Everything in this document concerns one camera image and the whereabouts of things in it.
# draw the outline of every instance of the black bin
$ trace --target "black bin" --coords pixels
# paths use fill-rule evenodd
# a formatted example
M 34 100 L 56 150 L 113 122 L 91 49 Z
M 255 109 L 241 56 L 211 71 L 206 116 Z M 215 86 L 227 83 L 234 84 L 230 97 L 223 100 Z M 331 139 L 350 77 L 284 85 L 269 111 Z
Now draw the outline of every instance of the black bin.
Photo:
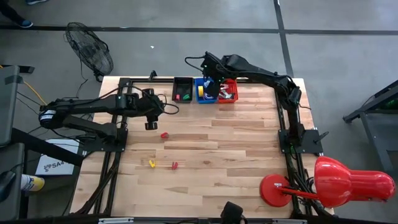
M 185 95 L 189 96 L 189 99 L 184 100 Z M 193 97 L 193 78 L 189 77 L 174 77 L 173 83 L 173 96 L 172 99 L 176 103 L 191 103 Z

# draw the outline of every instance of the yellow object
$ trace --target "yellow object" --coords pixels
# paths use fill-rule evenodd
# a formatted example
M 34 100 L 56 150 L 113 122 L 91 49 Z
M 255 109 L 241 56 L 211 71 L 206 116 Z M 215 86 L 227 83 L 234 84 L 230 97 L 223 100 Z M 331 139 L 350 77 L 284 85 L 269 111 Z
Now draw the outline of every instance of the yellow object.
M 150 160 L 149 161 L 149 165 L 152 167 L 152 168 L 155 168 L 155 160 Z
M 22 174 L 21 190 L 25 191 L 39 191 L 44 186 L 44 179 L 33 175 Z
M 36 96 L 40 99 L 40 101 L 42 103 L 44 103 L 44 105 L 47 105 L 47 103 L 43 100 L 43 98 L 40 96 L 40 94 L 31 85 L 29 85 L 29 83 L 25 82 L 25 80 L 24 80 L 24 84 L 26 84 L 36 94 Z
M 203 86 L 198 86 L 198 96 L 203 97 Z

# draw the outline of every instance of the blue bin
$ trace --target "blue bin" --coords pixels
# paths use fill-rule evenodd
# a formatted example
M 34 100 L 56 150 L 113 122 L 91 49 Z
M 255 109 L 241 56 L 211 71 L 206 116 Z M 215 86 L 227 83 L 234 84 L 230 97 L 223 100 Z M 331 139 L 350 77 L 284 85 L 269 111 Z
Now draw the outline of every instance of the blue bin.
M 197 102 L 204 104 L 204 103 L 216 103 L 217 98 L 212 99 L 212 100 L 206 100 L 203 97 L 199 97 L 198 95 L 198 86 L 203 86 L 205 84 L 205 79 L 203 78 L 196 78 L 195 79 L 195 92 L 196 92 L 196 96 L 197 96 Z

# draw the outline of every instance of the fan grille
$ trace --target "fan grille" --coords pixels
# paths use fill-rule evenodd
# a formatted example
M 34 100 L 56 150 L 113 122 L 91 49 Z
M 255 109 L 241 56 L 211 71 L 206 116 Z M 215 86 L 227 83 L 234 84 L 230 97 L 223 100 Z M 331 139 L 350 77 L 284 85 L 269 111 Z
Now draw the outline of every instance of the fan grille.
M 97 75 L 109 75 L 113 70 L 113 61 L 108 46 L 87 26 L 79 22 L 70 22 L 65 32 L 67 40 L 80 60 Z

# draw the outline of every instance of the plastic bin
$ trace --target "plastic bin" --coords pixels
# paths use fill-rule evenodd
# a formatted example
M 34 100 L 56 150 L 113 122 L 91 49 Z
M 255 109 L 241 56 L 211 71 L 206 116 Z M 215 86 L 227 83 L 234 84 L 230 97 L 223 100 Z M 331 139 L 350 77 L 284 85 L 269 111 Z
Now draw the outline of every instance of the plastic bin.
M 228 89 L 226 89 L 226 92 L 231 94 L 231 93 L 235 93 L 235 95 L 233 96 L 232 99 L 222 99 L 221 97 L 218 97 L 218 103 L 234 103 L 236 100 L 238 100 L 238 88 L 236 86 L 236 80 L 227 78 L 224 81 L 224 84 L 228 85 Z
M 199 97 L 198 86 L 203 86 L 204 84 L 205 84 L 205 80 L 203 78 L 196 78 L 195 79 L 195 92 L 196 92 L 196 96 L 197 96 L 197 102 L 201 103 L 201 104 L 216 103 L 217 98 L 214 98 L 212 100 L 206 100 L 206 99 L 204 99 L 204 97 Z
M 184 100 L 185 95 L 189 95 L 189 99 Z M 176 103 L 191 103 L 193 98 L 193 78 L 174 77 L 172 100 Z

